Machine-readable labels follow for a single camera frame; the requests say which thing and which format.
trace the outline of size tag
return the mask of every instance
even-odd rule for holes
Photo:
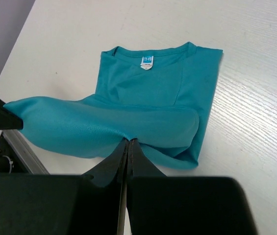
[[[152,65],[153,65],[153,56],[152,55],[144,56],[142,58],[142,63],[140,64],[140,67],[142,69],[150,70],[152,68]]]

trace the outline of white table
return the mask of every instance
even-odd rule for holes
[[[36,0],[0,76],[0,98],[81,99],[95,90],[101,51],[187,41],[224,50],[218,86],[199,167],[160,169],[235,178],[260,233],[275,235],[277,0]],[[30,146],[54,174],[81,174],[101,161]]]

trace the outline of teal t-shirt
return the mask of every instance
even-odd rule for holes
[[[31,97],[5,108],[24,121],[20,132],[29,141],[49,151],[106,157],[122,138],[137,138],[153,163],[191,169],[198,165],[221,56],[222,50],[192,43],[116,47],[101,53],[95,94],[79,101]]]

